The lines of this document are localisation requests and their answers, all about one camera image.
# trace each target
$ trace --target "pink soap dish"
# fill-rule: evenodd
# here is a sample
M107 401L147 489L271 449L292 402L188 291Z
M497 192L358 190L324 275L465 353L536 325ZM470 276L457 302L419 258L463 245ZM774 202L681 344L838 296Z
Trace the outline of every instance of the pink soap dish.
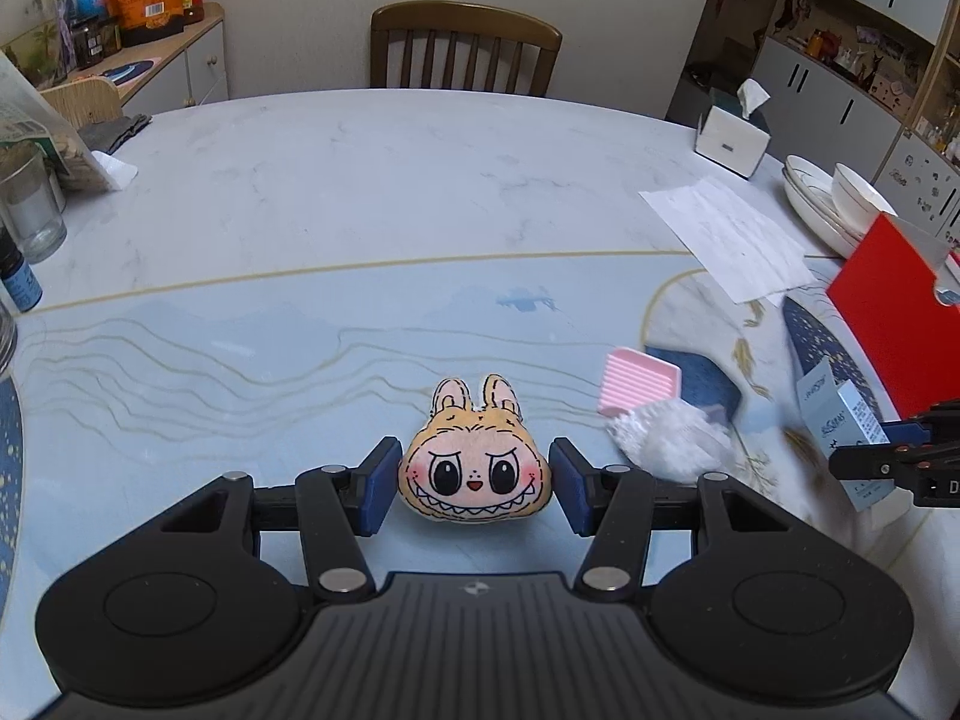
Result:
M621 346L607 355L597 410L603 416L621 413L680 396L680 369L657 357Z

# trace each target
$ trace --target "blue bottle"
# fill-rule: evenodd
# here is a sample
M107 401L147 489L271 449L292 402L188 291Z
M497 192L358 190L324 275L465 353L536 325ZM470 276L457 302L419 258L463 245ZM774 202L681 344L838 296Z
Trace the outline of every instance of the blue bottle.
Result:
M40 282L37 282L6 227L0 227L0 281L7 288L13 305L21 312L30 311L43 296Z

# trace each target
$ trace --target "drawer handle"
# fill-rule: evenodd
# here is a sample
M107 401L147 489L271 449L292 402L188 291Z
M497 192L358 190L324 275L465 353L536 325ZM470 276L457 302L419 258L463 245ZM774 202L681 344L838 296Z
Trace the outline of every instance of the drawer handle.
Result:
M947 198L947 202L944 203L944 207L940 209L940 215L944 215L945 213L947 213L947 205L950 204L950 201L953 199L954 194L957 194L957 190L956 190L956 189L954 189L954 190L950 193L950 196Z

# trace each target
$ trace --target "plush toy face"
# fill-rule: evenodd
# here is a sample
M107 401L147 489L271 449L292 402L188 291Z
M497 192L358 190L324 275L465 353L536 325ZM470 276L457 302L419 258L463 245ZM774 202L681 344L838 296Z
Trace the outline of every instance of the plush toy face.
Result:
M484 383L483 410L473 410L459 379L440 382L398 483L421 514L457 522L526 517L550 500L549 466L523 427L517 396L496 374Z

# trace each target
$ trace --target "red folder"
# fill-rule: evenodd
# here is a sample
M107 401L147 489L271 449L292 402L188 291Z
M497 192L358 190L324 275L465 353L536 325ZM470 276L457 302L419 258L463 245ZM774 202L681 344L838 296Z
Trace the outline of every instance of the red folder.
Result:
M883 214L827 289L901 418L960 397L960 307L933 289L948 253Z

